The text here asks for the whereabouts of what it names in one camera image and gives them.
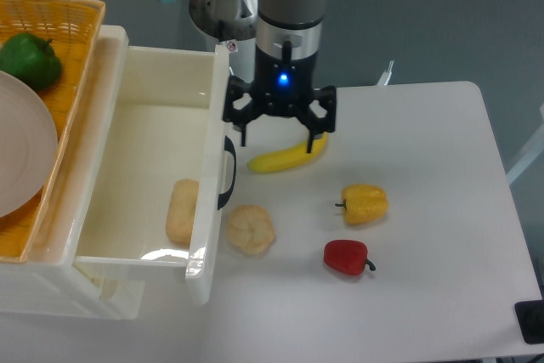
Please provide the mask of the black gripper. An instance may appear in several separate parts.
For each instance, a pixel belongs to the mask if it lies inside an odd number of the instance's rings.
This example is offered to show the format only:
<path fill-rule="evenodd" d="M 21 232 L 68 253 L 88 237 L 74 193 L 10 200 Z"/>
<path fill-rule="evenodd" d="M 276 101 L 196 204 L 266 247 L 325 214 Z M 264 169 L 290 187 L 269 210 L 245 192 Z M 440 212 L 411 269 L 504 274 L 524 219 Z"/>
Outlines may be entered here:
<path fill-rule="evenodd" d="M 318 133 L 336 129 L 337 89 L 314 88 L 317 55 L 285 63 L 255 48 L 254 78 L 228 80 L 223 120 L 240 129 L 241 146 L 247 146 L 247 124 L 261 115 L 297 118 L 308 130 L 306 153 L 311 154 Z"/>

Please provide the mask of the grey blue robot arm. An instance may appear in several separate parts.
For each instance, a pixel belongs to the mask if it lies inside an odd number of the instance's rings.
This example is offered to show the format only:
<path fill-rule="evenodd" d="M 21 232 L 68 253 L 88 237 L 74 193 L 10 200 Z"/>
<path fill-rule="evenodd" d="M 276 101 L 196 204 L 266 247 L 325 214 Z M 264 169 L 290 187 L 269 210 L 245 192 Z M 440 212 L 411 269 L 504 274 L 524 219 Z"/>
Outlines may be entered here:
<path fill-rule="evenodd" d="M 229 76 L 225 122 L 245 133 L 262 115 L 295 117 L 309 130 L 307 152 L 317 136 L 334 132 L 337 90 L 313 85 L 326 0 L 198 1 L 200 31 L 220 43 L 254 41 L 252 80 Z"/>

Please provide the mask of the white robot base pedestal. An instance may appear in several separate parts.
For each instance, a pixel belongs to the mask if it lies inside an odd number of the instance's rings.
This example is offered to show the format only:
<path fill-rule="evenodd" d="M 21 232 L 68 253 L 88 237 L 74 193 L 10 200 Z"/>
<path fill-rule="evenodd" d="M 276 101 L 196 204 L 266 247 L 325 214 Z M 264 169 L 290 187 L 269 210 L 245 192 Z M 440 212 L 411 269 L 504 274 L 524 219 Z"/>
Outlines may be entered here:
<path fill-rule="evenodd" d="M 255 66 L 258 0 L 190 0 L 190 18 L 207 51 L 218 45 L 229 51 L 232 73 L 251 82 Z"/>

